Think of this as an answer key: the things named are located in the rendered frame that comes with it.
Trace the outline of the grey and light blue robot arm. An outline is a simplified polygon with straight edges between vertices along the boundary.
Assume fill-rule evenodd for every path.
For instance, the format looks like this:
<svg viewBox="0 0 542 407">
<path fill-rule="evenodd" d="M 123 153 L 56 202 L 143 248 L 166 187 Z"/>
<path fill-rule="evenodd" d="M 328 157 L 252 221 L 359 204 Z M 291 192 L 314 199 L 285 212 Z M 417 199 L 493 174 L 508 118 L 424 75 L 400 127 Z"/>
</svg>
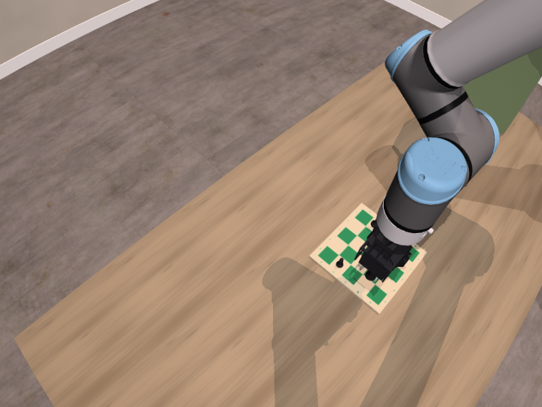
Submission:
<svg viewBox="0 0 542 407">
<path fill-rule="evenodd" d="M 464 85 L 542 47 L 542 0 L 484 0 L 441 30 L 418 32 L 385 67 L 427 136 L 412 143 L 377 213 L 388 240 L 414 245 L 499 145 Z M 494 129 L 494 130 L 493 130 Z"/>
</svg>

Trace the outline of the green and cream chessboard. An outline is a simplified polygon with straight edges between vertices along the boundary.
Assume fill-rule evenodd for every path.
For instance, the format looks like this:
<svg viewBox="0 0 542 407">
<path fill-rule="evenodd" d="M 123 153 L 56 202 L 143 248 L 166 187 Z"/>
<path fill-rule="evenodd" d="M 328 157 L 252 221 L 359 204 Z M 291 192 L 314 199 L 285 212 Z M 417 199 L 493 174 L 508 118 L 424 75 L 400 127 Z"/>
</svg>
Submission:
<svg viewBox="0 0 542 407">
<path fill-rule="evenodd" d="M 376 313 L 385 308 L 405 280 L 417 267 L 426 254 L 417 244 L 412 245 L 408 262 L 404 267 L 396 267 L 382 283 L 365 278 L 367 269 L 360 271 L 358 264 L 362 254 L 356 259 L 360 246 L 373 231 L 371 222 L 377 214 L 361 203 L 311 254 L 310 258 L 330 273 L 336 280 L 370 306 Z M 343 267 L 336 262 L 343 258 Z"/>
</svg>

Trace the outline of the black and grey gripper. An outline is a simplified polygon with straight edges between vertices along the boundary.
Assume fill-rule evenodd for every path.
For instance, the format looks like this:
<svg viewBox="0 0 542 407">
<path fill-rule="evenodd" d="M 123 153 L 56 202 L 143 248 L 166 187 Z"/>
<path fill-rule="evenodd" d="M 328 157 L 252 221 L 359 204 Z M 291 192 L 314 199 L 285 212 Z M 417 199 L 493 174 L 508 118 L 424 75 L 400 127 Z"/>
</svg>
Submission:
<svg viewBox="0 0 542 407">
<path fill-rule="evenodd" d="M 359 260 L 359 263 L 362 265 L 360 271 L 365 267 L 376 276 L 374 282 L 376 282 L 378 278 L 384 282 L 389 273 L 396 267 L 404 267 L 411 256 L 410 250 L 413 248 L 412 245 L 398 246 L 395 250 L 397 245 L 399 244 L 388 240 L 384 234 L 381 233 L 380 229 L 375 227 L 368 235 L 367 240 L 360 247 L 354 260 L 362 254 L 363 250 L 363 254 Z M 365 249 L 365 246 L 368 246 L 368 248 Z"/>
</svg>

